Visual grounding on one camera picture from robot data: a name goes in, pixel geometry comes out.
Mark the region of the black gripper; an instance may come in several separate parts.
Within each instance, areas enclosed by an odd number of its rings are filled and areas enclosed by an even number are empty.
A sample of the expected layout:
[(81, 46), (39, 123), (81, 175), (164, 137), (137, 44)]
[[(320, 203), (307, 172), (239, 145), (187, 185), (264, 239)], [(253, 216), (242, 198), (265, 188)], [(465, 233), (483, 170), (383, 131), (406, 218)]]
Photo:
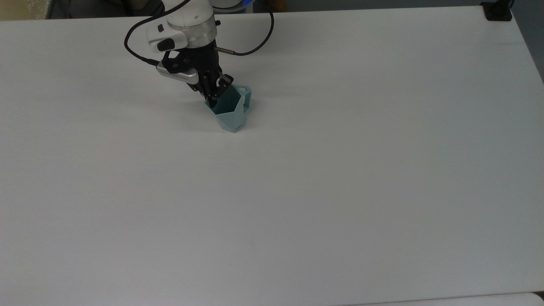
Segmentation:
[(223, 74), (215, 47), (212, 42), (204, 47), (179, 49), (175, 57), (170, 57), (171, 51), (167, 51), (161, 61), (161, 75), (185, 82), (204, 96), (209, 107), (215, 107), (217, 99), (234, 81), (232, 76)]

